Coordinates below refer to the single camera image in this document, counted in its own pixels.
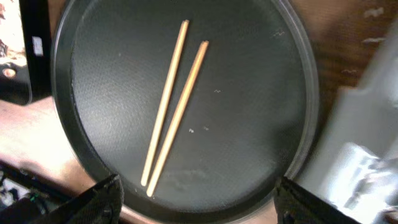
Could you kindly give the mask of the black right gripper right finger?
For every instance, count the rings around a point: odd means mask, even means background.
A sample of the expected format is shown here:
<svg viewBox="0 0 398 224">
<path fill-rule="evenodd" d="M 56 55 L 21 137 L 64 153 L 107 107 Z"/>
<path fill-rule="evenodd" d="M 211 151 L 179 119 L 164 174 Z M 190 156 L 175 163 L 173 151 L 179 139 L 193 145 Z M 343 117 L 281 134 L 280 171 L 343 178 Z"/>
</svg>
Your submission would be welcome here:
<svg viewBox="0 0 398 224">
<path fill-rule="evenodd" d="M 359 224 L 286 177 L 275 184 L 274 206 L 278 224 Z"/>
</svg>

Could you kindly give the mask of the wooden chopstick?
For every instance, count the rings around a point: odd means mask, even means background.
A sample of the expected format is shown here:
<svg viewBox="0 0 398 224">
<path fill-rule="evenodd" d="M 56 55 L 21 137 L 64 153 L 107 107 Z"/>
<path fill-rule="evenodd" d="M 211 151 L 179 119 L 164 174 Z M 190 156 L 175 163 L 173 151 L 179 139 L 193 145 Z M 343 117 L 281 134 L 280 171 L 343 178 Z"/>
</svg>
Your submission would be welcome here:
<svg viewBox="0 0 398 224">
<path fill-rule="evenodd" d="M 149 180 L 149 174 L 152 167 L 152 163 L 154 161 L 155 151 L 157 149 L 157 145 L 159 142 L 162 126 L 164 123 L 165 115 L 167 113 L 167 108 L 169 105 L 170 96 L 172 93 L 172 89 L 174 86 L 174 80 L 177 74 L 178 65 L 180 61 L 180 57 L 183 50 L 183 45 L 185 42 L 185 38 L 187 36 L 188 26 L 190 21 L 184 20 L 180 26 L 180 30 L 178 33 L 177 41 L 175 44 L 174 52 L 172 55 L 172 59 L 170 61 L 170 67 L 167 72 L 167 78 L 165 81 L 164 89 L 162 92 L 162 97 L 160 100 L 159 109 L 157 112 L 157 116 L 154 123 L 154 128 L 152 132 L 152 136 L 149 143 L 149 148 L 146 156 L 146 161 L 144 164 L 144 168 L 142 171 L 141 177 L 141 185 L 146 186 Z"/>
<path fill-rule="evenodd" d="M 152 173 L 152 177 L 149 182 L 149 186 L 147 188 L 146 194 L 148 197 L 152 197 L 155 189 L 157 187 L 157 183 L 159 181 L 160 175 L 162 173 L 162 170 L 164 168 L 165 162 L 167 160 L 167 156 L 169 154 L 169 151 L 172 147 L 175 135 L 177 133 L 179 124 L 182 120 L 183 114 L 185 112 L 185 108 L 187 107 L 191 92 L 193 90 L 193 87 L 195 85 L 195 81 L 197 79 L 197 76 L 200 71 L 200 67 L 203 63 L 203 59 L 205 58 L 205 54 L 207 51 L 209 45 L 209 41 L 205 40 L 203 41 L 198 49 L 198 52 L 196 54 L 196 57 L 193 61 L 193 65 L 191 67 L 190 73 L 188 75 L 187 81 L 185 83 L 185 86 L 182 90 L 182 93 L 180 95 L 180 99 L 178 101 L 177 107 L 175 109 L 175 113 L 172 117 L 169 129 L 167 131 L 166 137 L 164 139 L 164 143 L 162 145 L 162 149 L 160 151 L 158 160 L 156 162 L 154 171 Z"/>
</svg>

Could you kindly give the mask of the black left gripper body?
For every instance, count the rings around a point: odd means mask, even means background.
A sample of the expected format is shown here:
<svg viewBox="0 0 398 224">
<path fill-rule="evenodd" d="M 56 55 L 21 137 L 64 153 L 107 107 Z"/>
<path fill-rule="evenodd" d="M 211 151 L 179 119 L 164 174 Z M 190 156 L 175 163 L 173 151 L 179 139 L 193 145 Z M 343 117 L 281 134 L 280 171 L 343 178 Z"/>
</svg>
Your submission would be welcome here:
<svg viewBox="0 0 398 224">
<path fill-rule="evenodd" d="M 29 74 L 29 100 L 37 101 L 51 94 L 49 5 L 47 0 L 20 0 L 19 7 Z"/>
</svg>

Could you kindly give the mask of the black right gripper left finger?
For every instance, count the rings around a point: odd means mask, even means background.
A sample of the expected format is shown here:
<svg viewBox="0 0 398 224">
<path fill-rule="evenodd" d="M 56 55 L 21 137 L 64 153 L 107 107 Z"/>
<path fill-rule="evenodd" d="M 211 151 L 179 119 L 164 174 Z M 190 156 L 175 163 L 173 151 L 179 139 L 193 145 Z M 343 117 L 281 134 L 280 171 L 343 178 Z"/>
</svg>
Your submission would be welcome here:
<svg viewBox="0 0 398 224">
<path fill-rule="evenodd" d="M 124 201 L 120 176 L 112 174 L 51 213 L 32 221 L 37 224 L 118 224 Z"/>
</svg>

